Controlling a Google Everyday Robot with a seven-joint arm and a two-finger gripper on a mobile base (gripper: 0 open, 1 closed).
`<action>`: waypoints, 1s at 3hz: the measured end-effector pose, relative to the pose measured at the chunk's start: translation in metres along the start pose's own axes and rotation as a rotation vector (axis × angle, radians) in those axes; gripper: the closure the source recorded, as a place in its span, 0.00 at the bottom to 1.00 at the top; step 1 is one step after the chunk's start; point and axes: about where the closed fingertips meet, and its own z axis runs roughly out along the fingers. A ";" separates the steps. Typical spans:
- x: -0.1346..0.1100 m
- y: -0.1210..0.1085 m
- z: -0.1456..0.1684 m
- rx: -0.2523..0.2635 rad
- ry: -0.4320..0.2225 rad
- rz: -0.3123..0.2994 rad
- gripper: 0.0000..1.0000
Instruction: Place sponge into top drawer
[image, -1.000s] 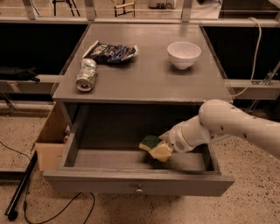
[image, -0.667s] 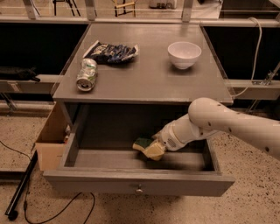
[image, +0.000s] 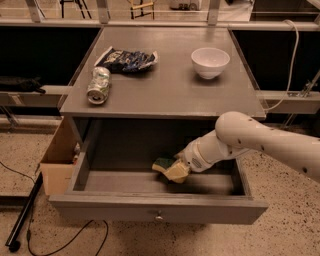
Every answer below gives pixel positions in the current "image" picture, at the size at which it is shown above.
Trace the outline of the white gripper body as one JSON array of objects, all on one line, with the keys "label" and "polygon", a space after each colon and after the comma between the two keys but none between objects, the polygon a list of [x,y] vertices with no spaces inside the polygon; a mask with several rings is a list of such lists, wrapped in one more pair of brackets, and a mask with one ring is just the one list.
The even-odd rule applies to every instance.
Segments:
[{"label": "white gripper body", "polygon": [[183,150],[175,155],[180,159],[191,171],[203,172],[210,169],[213,164],[208,163],[201,155],[199,150],[199,143],[194,140],[190,142]]}]

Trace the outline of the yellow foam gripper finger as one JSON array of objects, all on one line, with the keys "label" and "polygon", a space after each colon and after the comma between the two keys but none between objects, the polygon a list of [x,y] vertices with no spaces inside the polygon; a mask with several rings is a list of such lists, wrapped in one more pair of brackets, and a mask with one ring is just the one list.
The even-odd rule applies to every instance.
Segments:
[{"label": "yellow foam gripper finger", "polygon": [[169,168],[166,169],[164,175],[170,181],[181,184],[190,173],[190,168],[181,159],[176,160]]}]

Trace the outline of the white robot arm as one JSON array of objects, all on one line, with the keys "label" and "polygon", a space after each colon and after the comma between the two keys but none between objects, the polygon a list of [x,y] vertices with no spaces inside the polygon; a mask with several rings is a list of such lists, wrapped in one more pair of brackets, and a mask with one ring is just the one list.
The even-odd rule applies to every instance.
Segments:
[{"label": "white robot arm", "polygon": [[260,151],[320,182],[318,138],[270,128],[240,112],[222,114],[215,129],[190,142],[164,175],[181,183],[191,171],[203,172],[249,150]]}]

